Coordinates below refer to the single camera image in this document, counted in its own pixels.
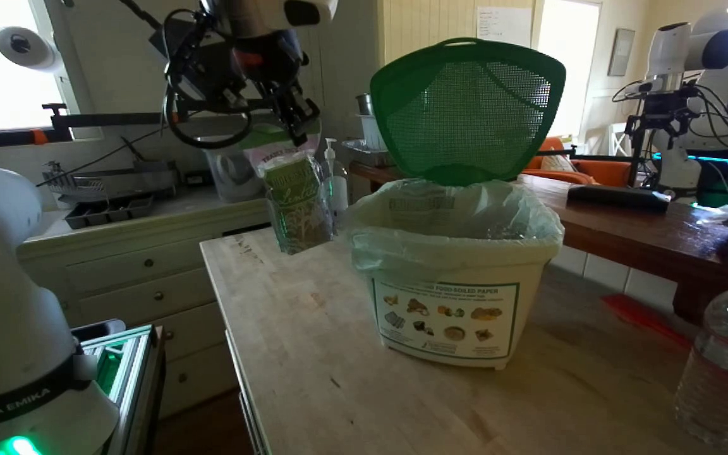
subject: green lid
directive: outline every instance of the green lid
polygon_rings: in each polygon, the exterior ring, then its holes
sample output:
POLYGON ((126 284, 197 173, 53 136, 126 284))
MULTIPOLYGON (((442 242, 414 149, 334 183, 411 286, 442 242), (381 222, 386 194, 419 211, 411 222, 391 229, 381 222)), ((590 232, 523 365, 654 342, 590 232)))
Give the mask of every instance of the green lid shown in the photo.
POLYGON ((515 179, 558 112, 567 69, 538 50, 454 37, 369 80, 372 109, 405 174, 437 184, 515 179))

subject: white cabinet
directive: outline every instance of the white cabinet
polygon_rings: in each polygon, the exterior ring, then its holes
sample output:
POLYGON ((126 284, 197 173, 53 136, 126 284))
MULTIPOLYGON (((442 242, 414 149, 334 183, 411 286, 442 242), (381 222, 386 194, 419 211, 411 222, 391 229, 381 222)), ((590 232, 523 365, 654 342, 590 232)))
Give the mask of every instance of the white cabinet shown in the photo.
POLYGON ((197 242, 265 219, 261 200, 213 205, 30 241, 21 261, 59 294, 72 326, 104 319, 161 326, 168 418, 237 387, 197 242))

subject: trash bag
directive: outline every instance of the trash bag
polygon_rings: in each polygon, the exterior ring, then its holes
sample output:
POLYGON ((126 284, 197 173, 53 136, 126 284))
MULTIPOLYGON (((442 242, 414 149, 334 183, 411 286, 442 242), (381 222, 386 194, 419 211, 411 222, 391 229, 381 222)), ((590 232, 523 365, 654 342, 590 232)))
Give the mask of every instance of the trash bag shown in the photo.
POLYGON ((547 264, 564 242, 564 224, 519 184, 439 187, 428 179, 399 179, 346 213, 343 238, 361 274, 428 276, 547 264))

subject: dish rack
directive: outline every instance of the dish rack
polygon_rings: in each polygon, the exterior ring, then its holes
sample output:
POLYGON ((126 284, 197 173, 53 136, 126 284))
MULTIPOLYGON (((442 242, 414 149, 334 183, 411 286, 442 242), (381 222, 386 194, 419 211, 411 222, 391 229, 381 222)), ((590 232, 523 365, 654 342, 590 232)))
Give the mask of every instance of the dish rack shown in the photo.
POLYGON ((78 229, 145 218, 156 200, 178 198, 178 173, 168 161, 133 161, 128 169, 65 173, 59 161, 42 173, 59 200, 73 205, 65 222, 78 229))

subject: label on bin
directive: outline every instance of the label on bin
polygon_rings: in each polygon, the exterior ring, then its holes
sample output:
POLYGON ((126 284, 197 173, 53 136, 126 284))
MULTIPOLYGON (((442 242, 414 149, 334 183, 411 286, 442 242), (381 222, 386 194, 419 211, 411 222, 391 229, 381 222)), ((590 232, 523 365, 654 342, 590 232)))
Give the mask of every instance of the label on bin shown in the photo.
POLYGON ((409 351, 449 358, 506 358, 519 284, 372 280, 379 333, 409 351))

